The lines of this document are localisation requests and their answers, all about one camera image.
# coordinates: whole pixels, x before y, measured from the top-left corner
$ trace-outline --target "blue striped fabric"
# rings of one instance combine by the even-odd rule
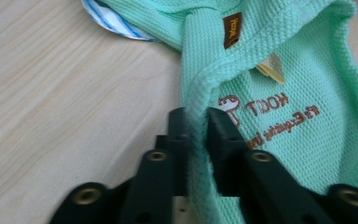
[[[83,3],[83,7],[89,15],[106,30],[131,39],[158,42],[158,40],[152,35],[149,35],[141,29],[129,24],[113,9],[102,7],[94,0],[81,1]]]

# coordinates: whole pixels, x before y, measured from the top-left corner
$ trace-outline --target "yellow tag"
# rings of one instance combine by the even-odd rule
[[[281,59],[276,53],[269,55],[266,60],[255,68],[264,76],[271,77],[275,81],[284,84],[285,81],[283,78]]]

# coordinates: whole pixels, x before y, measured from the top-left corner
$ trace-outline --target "green mesh fabric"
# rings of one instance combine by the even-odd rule
[[[358,67],[347,44],[353,2],[102,2],[182,52],[188,187],[203,222],[243,223],[238,199],[220,197],[213,184],[204,147],[209,106],[225,108],[248,145],[275,154],[301,185],[320,193],[336,183],[358,187]],[[241,39],[224,49],[223,18],[237,12]],[[284,85],[255,70],[271,53],[282,61]]]

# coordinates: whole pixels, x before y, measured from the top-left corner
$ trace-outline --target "wood grain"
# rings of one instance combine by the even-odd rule
[[[358,16],[350,44],[358,62]],[[132,176],[180,74],[178,52],[105,31],[78,0],[0,1],[0,223],[46,223],[73,187]]]

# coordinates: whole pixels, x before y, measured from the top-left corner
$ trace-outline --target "light wood surface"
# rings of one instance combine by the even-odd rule
[[[350,44],[358,62],[358,16]],[[178,52],[105,31],[79,0],[0,1],[0,223],[46,223],[73,187],[132,176],[180,74]]]

